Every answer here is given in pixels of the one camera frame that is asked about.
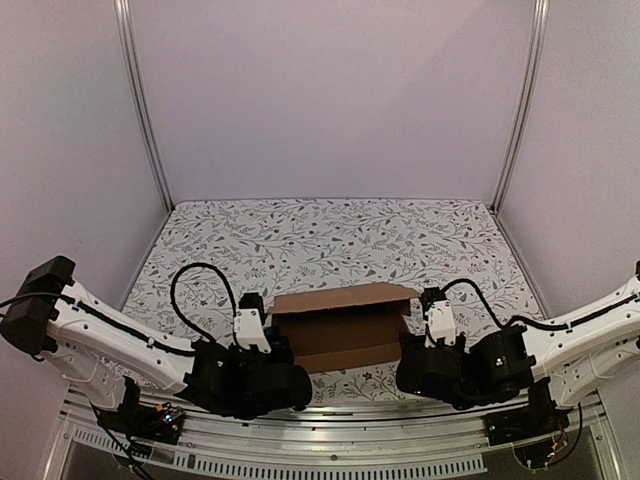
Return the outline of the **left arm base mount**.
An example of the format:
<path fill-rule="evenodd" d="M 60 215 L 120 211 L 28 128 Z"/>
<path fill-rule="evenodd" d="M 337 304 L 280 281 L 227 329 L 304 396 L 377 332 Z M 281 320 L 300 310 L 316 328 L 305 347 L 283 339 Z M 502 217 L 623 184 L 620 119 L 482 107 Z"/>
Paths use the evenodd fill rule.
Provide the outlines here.
<path fill-rule="evenodd" d="M 177 445 L 185 421 L 184 410 L 170 402 L 143 405 L 140 403 L 139 386 L 129 377 L 124 377 L 124 380 L 124 396 L 117 408 L 114 411 L 97 409 L 99 424 L 124 434 L 128 440 L 141 438 Z"/>

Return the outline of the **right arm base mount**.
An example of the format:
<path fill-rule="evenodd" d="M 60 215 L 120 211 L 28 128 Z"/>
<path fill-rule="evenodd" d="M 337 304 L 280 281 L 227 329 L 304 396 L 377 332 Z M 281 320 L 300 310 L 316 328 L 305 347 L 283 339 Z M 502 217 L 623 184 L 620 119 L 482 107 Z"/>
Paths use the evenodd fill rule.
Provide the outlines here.
<path fill-rule="evenodd" d="M 557 407 L 551 398 L 548 378 L 530 386 L 527 395 L 525 406 L 484 417 L 484 430 L 491 446 L 551 434 L 569 426 L 570 410 Z"/>

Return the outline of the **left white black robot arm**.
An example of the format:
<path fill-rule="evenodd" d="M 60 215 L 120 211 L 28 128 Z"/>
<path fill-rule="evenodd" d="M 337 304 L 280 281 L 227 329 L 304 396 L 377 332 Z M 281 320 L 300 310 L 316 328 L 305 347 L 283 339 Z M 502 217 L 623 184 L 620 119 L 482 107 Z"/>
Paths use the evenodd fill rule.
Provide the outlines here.
<path fill-rule="evenodd" d="M 254 419 L 310 403 L 309 375 L 296 364 L 288 338 L 267 326 L 258 293 L 231 301 L 232 342 L 224 346 L 207 332 L 189 340 L 143 325 L 92 295 L 74 269 L 57 256 L 29 272 L 18 293 L 1 303 L 1 335 L 54 365 L 126 433 L 141 433 L 149 415 L 135 380 L 110 370 L 109 362 L 222 417 Z"/>

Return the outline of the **brown cardboard box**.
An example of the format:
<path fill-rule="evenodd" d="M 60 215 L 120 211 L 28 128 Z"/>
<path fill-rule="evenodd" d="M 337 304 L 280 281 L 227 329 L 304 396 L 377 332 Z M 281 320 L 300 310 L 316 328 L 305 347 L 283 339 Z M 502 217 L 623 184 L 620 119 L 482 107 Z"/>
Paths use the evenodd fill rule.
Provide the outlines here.
<path fill-rule="evenodd" d="M 419 297 L 413 288 L 371 283 L 277 296 L 269 313 L 295 362 L 315 374 L 399 360 Z"/>

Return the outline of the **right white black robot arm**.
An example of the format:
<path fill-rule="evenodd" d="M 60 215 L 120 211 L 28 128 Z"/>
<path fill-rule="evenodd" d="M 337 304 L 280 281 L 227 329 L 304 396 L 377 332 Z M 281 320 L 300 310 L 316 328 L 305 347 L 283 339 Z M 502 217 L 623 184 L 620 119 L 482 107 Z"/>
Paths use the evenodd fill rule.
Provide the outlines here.
<path fill-rule="evenodd" d="M 460 285 L 425 289 L 420 298 L 425 332 L 405 334 L 395 373 L 397 388 L 440 400 L 457 410 L 503 403 L 541 386 L 517 415 L 517 427 L 537 436 L 556 409 L 568 409 L 639 356 L 639 277 L 614 292 L 550 320 L 516 315 L 467 345 L 447 296 Z"/>

